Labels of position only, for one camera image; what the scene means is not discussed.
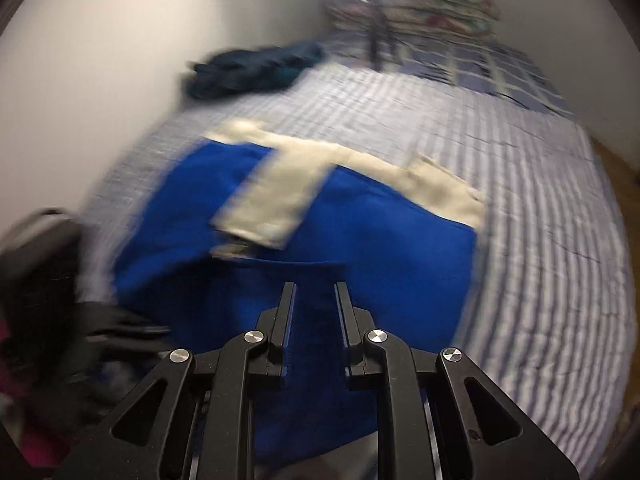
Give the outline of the blue and cream jacket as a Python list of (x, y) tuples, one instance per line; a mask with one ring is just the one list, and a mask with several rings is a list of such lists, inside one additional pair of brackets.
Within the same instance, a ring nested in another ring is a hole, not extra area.
[(346, 386), (334, 286), (409, 346), (452, 341), (471, 287), (482, 194), (426, 156), (401, 166), (228, 122), (168, 174), (118, 256), (118, 303), (194, 352), (222, 347), (297, 287), (284, 387), (254, 401), (255, 455), (277, 467), (372, 434)]

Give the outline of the dark teal crumpled garment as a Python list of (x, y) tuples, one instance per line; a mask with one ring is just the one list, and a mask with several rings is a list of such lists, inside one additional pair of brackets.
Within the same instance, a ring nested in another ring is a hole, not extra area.
[(325, 57), (326, 52), (317, 41), (258, 50), (229, 50), (194, 63), (184, 90), (189, 98), (202, 101), (284, 90)]

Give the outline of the blue white striped quilt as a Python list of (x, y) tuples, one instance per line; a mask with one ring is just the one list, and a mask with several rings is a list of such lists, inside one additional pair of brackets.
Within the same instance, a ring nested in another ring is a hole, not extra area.
[(113, 262), (160, 179), (231, 119), (393, 164), (425, 155), (482, 192), (483, 276), (457, 343), (582, 478), (594, 473), (622, 410), (637, 321), (620, 208), (580, 125), (448, 84), (337, 65), (282, 92), (190, 103), (90, 195), (82, 298), (111, 298)]

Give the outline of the blue checked bed sheet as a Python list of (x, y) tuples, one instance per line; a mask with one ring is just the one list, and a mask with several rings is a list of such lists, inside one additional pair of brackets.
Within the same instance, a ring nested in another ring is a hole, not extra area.
[(505, 44), (398, 35), (395, 52), (380, 40), (378, 57), (372, 60), (370, 43), (368, 34), (351, 30), (336, 30), (320, 39), (326, 55), (347, 67), (377, 67), (495, 96), (526, 110), (574, 117), (542, 69), (527, 54)]

